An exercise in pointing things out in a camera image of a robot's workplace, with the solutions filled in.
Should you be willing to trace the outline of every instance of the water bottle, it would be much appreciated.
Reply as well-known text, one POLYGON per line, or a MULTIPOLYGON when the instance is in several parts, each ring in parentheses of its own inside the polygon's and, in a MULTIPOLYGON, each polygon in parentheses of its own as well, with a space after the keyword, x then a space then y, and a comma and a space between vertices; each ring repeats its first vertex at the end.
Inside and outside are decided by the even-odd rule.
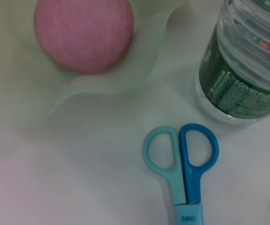
POLYGON ((270 0, 225 0, 196 89, 221 121, 249 124, 270 115, 270 0))

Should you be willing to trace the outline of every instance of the light blue scissor handle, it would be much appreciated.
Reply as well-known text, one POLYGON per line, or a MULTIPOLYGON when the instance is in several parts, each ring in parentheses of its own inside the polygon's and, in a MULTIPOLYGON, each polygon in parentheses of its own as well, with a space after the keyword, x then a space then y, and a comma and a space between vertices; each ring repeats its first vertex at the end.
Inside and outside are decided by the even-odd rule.
POLYGON ((182 161, 179 151, 179 141, 178 135, 174 128, 172 127, 158 127, 152 130, 145 138, 142 147, 143 159, 146 166, 154 173, 162 176, 168 183, 170 188, 170 196, 173 204, 185 204, 186 195, 184 187, 184 179, 182 172, 182 161), (152 162, 149 157, 149 145, 152 140, 160 134, 169 134, 171 137, 172 150, 173 150, 173 160, 174 164, 169 169, 163 169, 152 162))
POLYGON ((201 176, 209 170, 217 161, 219 155, 218 141, 215 135, 203 125, 187 124, 180 130, 180 151, 183 161, 183 170, 185 176, 185 188, 188 203, 201 202, 201 176), (189 130, 196 130, 203 133, 210 141, 212 146, 212 156, 210 160, 202 166, 193 166, 189 161, 186 133, 189 130))

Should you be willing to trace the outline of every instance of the pale green bowl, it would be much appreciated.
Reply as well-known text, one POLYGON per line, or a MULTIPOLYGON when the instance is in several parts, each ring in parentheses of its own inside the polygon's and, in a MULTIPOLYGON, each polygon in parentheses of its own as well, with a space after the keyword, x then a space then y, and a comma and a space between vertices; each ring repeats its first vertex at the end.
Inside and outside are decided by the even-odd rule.
POLYGON ((0 121, 26 127, 79 93, 123 92, 151 74, 171 13, 185 0, 130 0, 135 32, 125 57, 100 75, 80 75, 53 63, 33 31, 37 0, 0 0, 0 121))

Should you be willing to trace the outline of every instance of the white surface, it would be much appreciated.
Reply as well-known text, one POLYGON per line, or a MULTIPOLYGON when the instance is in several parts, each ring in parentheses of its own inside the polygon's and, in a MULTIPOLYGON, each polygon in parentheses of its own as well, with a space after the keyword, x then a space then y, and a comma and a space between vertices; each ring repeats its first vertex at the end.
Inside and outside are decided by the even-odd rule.
MULTIPOLYGON (((0 225, 173 225, 165 181, 141 156, 157 126, 209 127, 220 143, 217 164, 201 181, 206 225, 270 225, 270 118, 236 127, 204 116, 194 73, 216 22, 220 0, 178 10, 153 80, 121 95, 77 96, 47 121, 25 130, 0 126, 0 225)), ((205 137, 189 135, 193 163, 209 155, 205 137)), ((169 140, 151 154, 172 164, 169 140)))

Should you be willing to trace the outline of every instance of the bath bomb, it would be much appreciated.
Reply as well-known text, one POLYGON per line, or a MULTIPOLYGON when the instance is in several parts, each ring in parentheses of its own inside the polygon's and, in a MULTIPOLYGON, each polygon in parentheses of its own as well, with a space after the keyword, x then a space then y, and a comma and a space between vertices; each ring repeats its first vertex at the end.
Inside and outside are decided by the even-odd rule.
POLYGON ((128 0, 39 0, 34 29, 43 50, 62 66, 101 73, 128 50, 134 19, 128 0))

